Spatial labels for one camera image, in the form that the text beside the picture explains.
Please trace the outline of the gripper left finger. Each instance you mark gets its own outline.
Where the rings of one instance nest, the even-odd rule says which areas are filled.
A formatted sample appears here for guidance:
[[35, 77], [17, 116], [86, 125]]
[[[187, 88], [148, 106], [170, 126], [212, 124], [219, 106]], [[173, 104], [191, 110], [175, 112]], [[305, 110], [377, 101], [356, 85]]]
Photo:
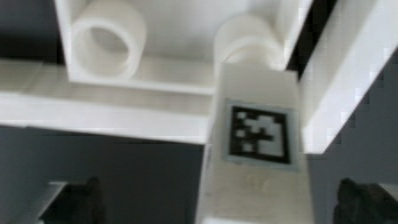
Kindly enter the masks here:
[[109, 224], [100, 178], [51, 182], [17, 224]]

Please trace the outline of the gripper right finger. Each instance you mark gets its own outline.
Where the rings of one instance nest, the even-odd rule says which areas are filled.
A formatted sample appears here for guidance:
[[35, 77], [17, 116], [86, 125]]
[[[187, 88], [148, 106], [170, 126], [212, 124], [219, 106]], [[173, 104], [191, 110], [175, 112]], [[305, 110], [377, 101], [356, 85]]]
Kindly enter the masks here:
[[398, 224], [398, 184], [342, 180], [333, 224]]

